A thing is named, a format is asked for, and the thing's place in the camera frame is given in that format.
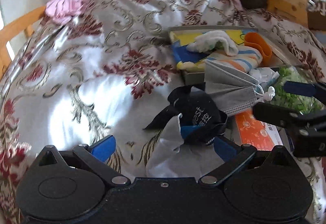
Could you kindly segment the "white tissue pack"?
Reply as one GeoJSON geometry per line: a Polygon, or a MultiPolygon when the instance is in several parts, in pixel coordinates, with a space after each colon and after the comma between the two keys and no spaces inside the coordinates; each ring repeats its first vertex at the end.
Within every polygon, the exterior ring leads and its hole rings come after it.
{"type": "Polygon", "coordinates": [[[249,75],[258,80],[264,91],[267,91],[280,77],[278,72],[268,67],[252,69],[249,71],[249,75]]]}

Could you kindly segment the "black sock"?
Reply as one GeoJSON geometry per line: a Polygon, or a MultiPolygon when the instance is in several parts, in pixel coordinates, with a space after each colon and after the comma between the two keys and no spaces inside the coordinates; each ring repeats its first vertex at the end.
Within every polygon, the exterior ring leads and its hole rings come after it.
{"type": "Polygon", "coordinates": [[[228,116],[202,89],[192,85],[177,87],[167,100],[169,105],[154,117],[147,130],[162,130],[177,116],[186,145],[209,146],[216,137],[224,135],[228,116]]]}

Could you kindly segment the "grey face mask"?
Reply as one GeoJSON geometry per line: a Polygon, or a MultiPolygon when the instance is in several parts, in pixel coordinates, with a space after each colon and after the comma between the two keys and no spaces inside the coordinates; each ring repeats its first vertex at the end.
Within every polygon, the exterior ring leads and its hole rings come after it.
{"type": "Polygon", "coordinates": [[[212,60],[206,60],[204,80],[205,92],[228,116],[242,113],[257,102],[269,102],[275,96],[274,87],[264,91],[254,77],[212,60]]]}

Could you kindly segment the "glass jar green stars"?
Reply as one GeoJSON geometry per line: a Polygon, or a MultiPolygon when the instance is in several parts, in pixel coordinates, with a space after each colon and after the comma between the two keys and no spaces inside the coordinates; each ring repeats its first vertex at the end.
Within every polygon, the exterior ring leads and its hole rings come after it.
{"type": "Polygon", "coordinates": [[[300,112],[316,113],[325,109],[325,83],[313,82],[304,70],[281,67],[279,77],[272,84],[275,96],[272,105],[300,112]]]}

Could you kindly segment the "orange tissue box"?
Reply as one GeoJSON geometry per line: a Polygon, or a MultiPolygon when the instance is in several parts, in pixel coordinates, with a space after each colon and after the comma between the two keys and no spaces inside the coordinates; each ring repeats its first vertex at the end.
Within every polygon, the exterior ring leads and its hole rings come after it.
{"type": "Polygon", "coordinates": [[[236,143],[250,144],[259,151],[271,151],[276,145],[283,145],[276,126],[258,121],[251,109],[234,116],[234,140],[236,143]]]}

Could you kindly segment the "striped pastel towel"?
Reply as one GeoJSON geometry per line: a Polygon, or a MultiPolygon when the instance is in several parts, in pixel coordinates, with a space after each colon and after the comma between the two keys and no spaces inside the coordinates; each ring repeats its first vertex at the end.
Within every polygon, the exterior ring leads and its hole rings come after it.
{"type": "Polygon", "coordinates": [[[235,56],[228,56],[224,50],[216,50],[206,59],[248,73],[260,65],[262,55],[255,48],[239,46],[235,56]]]}

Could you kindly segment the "grey shallow tray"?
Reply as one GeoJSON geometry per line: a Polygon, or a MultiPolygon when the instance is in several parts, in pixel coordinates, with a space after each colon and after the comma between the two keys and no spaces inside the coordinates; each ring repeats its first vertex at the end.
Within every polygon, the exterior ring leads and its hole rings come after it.
{"type": "MultiPolygon", "coordinates": [[[[261,63],[257,68],[260,67],[269,67],[276,68],[286,64],[300,66],[301,62],[289,51],[281,50],[275,43],[270,41],[269,38],[265,37],[261,31],[256,28],[246,28],[244,26],[209,26],[209,25],[200,25],[200,26],[180,26],[175,28],[170,28],[170,31],[185,31],[185,32],[208,32],[213,30],[223,30],[225,31],[232,40],[234,40],[239,46],[244,45],[244,36],[249,32],[256,32],[262,36],[262,38],[270,45],[272,49],[272,58],[268,66],[263,66],[261,63]]],[[[193,85],[204,82],[204,72],[187,72],[181,71],[182,79],[185,85],[193,85]]]]}

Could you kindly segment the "floral satin quilt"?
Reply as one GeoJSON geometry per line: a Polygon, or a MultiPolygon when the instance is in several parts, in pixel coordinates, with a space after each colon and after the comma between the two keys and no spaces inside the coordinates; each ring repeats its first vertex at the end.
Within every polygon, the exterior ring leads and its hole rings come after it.
{"type": "Polygon", "coordinates": [[[261,29],[325,81],[325,47],[304,27],[233,0],[90,0],[66,25],[50,18],[1,80],[1,223],[20,223],[19,181],[46,145],[72,149],[113,135],[107,165],[146,177],[163,130],[146,131],[182,85],[168,30],[185,25],[261,29]]]}

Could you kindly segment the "orange plastic cup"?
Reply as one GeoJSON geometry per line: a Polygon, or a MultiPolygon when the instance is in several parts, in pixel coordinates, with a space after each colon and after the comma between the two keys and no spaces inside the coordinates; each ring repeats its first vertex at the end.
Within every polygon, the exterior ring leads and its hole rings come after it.
{"type": "Polygon", "coordinates": [[[272,58],[272,49],[269,44],[256,32],[249,32],[244,36],[244,45],[257,49],[262,55],[263,66],[268,66],[272,58]]]}

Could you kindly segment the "yellow blue patterned cloth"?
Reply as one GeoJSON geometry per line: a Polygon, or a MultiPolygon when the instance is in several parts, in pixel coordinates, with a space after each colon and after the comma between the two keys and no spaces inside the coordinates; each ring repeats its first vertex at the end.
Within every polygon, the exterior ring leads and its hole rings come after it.
{"type": "Polygon", "coordinates": [[[171,48],[178,70],[187,72],[204,72],[205,59],[218,49],[205,53],[197,53],[188,51],[187,45],[194,42],[196,36],[205,33],[207,32],[171,31],[169,33],[171,48]]]}

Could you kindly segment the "white folded washcloth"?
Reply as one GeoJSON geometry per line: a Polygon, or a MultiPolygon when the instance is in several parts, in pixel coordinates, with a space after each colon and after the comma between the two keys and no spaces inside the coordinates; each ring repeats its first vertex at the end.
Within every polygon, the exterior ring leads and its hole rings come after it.
{"type": "Polygon", "coordinates": [[[214,49],[223,50],[227,56],[236,56],[239,53],[238,45],[223,30],[196,36],[195,41],[187,45],[190,52],[205,53],[214,49]]]}

